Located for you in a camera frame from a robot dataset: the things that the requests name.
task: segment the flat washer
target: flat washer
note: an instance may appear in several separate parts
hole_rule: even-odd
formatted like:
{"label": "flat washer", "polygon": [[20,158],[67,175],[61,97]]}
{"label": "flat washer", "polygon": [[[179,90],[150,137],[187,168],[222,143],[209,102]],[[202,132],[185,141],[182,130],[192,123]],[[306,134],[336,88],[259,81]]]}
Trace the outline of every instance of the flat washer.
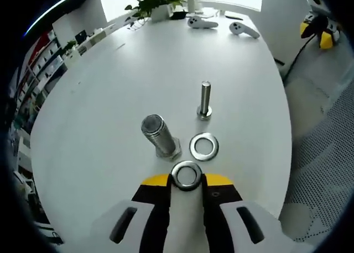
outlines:
{"label": "flat washer", "polygon": [[[191,184],[182,184],[178,180],[178,173],[184,167],[188,167],[188,168],[192,169],[195,172],[195,179],[194,179],[194,182],[191,183]],[[196,163],[194,163],[193,161],[182,161],[182,162],[179,162],[171,170],[171,176],[172,176],[172,179],[173,179],[173,184],[177,188],[179,188],[181,191],[192,191],[192,190],[198,188],[198,186],[199,186],[199,184],[201,182],[201,175],[202,175],[202,171],[201,171],[200,167]]]}
{"label": "flat washer", "polygon": [[[195,148],[197,142],[201,139],[208,140],[212,144],[212,150],[207,155],[199,153]],[[190,153],[192,154],[192,156],[194,158],[196,158],[197,160],[208,161],[208,160],[213,159],[217,155],[217,152],[219,151],[219,143],[218,143],[217,139],[215,138],[215,136],[213,136],[211,133],[201,133],[201,134],[195,135],[190,140],[189,150],[190,150]]]}

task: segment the table surface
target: table surface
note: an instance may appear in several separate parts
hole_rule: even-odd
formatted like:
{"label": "table surface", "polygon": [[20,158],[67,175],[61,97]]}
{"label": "table surface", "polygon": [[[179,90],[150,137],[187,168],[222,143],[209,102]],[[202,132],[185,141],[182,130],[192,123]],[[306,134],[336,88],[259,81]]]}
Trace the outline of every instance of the table surface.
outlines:
{"label": "table surface", "polygon": [[[233,20],[213,20],[217,29],[190,29],[186,20],[122,28],[85,53],[49,94],[31,134],[32,167],[44,210],[64,240],[88,235],[92,222],[131,199],[145,178],[194,160],[189,141],[201,132],[220,144],[213,160],[197,162],[201,169],[227,176],[244,200],[279,217],[291,128],[278,69],[262,37],[233,35]],[[212,84],[208,122],[196,115],[204,80]],[[161,115],[180,139],[176,162],[157,158],[143,136],[140,124],[150,114]],[[191,223],[201,214],[176,209],[182,196],[173,197],[171,211]]]}

